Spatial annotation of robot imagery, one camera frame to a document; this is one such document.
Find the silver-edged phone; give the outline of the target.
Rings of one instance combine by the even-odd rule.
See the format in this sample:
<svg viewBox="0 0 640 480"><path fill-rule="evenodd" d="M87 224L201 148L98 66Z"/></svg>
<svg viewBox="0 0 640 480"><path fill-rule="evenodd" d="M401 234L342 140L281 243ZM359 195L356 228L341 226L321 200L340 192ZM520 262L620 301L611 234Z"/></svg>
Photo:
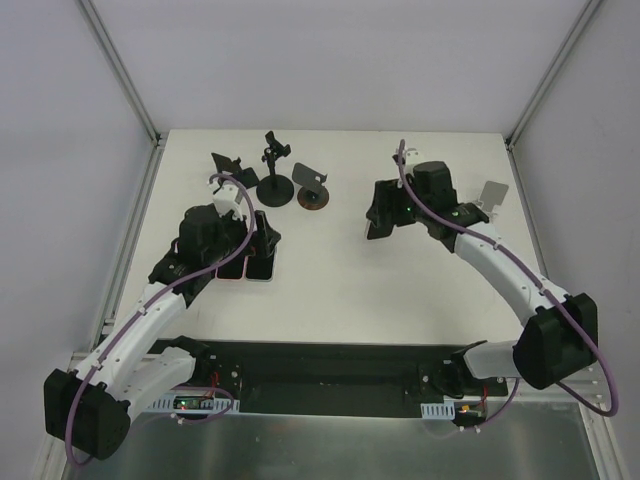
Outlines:
<svg viewBox="0 0 640 480"><path fill-rule="evenodd" d="M245 278L249 281L269 282L274 276L276 254L268 257L248 257L245 266Z"/></svg>

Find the pink-case phone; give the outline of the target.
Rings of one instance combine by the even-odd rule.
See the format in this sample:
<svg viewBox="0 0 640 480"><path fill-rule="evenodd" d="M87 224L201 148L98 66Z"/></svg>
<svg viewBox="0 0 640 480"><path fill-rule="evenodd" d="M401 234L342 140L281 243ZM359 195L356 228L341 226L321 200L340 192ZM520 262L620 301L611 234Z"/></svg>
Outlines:
<svg viewBox="0 0 640 480"><path fill-rule="evenodd" d="M245 276L246 257L238 256L216 270L218 280L241 280Z"/></svg>
<svg viewBox="0 0 640 480"><path fill-rule="evenodd" d="M367 221L365 230L365 238L369 241L388 238L394 231L393 223L376 223L371 220Z"/></svg>

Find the brown round-base phone stand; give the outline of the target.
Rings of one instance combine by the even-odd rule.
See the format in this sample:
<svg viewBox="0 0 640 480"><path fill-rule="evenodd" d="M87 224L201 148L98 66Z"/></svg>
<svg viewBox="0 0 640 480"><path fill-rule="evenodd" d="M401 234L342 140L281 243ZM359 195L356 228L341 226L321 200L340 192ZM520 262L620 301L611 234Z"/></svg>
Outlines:
<svg viewBox="0 0 640 480"><path fill-rule="evenodd" d="M325 186L327 176L296 162L292 170L292 181L299 186L297 201L310 211L323 209L329 203L329 192Z"/></svg>

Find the black folding phone stand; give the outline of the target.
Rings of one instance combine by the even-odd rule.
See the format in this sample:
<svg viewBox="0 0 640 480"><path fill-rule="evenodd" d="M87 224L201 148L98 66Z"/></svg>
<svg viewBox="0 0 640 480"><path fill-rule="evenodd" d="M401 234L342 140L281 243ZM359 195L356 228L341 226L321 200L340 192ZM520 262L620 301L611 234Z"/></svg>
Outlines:
<svg viewBox="0 0 640 480"><path fill-rule="evenodd" d="M259 179L254 169L252 167L243 167L240 157L232 160L227 156L215 152L211 153L211 157L217 173L223 173L233 177L247 189L254 188L258 185Z"/></svg>

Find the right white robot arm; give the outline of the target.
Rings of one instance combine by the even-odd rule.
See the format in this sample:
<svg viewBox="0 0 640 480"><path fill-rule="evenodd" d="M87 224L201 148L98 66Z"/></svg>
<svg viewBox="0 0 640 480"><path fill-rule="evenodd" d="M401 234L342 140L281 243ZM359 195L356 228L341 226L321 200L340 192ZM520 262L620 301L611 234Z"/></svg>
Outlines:
<svg viewBox="0 0 640 480"><path fill-rule="evenodd" d="M571 295L534 272L500 239L489 217L461 203L441 161L414 165L403 177L378 180L366 212L370 240L420 223L449 252L471 265L507 302L523 330L515 341L480 341L455 353L452 387L473 394L486 378L520 378L542 390L596 361L598 321L594 300Z"/></svg>

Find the pink-case phone front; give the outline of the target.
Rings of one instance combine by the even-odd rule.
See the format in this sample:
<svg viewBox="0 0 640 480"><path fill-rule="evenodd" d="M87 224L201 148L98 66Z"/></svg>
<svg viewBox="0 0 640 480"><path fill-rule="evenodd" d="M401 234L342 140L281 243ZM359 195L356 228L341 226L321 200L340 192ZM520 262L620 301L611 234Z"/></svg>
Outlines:
<svg viewBox="0 0 640 480"><path fill-rule="evenodd" d="M218 280L241 280L245 276L246 257L238 256L216 270Z"/></svg>

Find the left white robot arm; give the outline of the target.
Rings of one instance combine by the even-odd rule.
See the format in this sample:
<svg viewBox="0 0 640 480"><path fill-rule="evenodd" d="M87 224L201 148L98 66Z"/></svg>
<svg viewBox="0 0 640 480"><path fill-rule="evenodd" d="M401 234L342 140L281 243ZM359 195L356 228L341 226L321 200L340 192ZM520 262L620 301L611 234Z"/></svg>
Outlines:
<svg viewBox="0 0 640 480"><path fill-rule="evenodd" d="M185 212L128 318L74 369L55 369L44 382L46 431L63 441L71 465L86 464L78 451L89 460L113 455L134 420L169 388L209 382L209 349L188 337L173 340L149 365L139 363L216 270L239 258L271 260L280 240L261 210L244 216L209 204Z"/></svg>

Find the black round-base phone stand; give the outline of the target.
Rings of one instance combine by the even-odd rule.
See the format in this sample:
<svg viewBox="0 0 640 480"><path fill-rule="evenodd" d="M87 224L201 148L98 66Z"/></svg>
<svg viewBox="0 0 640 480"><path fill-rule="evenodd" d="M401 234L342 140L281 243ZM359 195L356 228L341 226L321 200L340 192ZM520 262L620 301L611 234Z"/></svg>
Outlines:
<svg viewBox="0 0 640 480"><path fill-rule="evenodd" d="M267 147L263 150L261 160L266 164L269 174L258 182L257 198L267 207L282 207L292 200L294 185L289 178L276 173L275 164L280 158L291 154L291 146L279 142L273 131L265 134L265 140Z"/></svg>

